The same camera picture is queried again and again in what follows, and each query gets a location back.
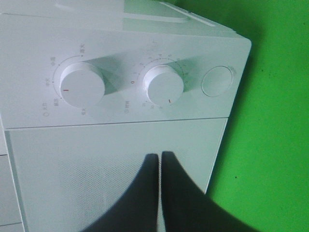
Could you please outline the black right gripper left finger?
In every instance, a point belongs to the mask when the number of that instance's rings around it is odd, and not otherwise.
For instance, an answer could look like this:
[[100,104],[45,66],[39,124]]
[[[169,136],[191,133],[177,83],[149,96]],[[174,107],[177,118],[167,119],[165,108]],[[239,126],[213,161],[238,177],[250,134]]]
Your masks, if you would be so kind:
[[158,214],[158,155],[147,154],[119,200],[85,232],[155,232]]

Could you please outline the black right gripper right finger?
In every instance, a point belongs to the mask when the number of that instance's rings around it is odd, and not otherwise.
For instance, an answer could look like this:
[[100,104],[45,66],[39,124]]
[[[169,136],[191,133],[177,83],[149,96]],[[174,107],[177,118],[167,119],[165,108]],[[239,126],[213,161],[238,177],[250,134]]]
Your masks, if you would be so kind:
[[168,232],[256,232],[194,183],[171,151],[162,152],[161,202]]

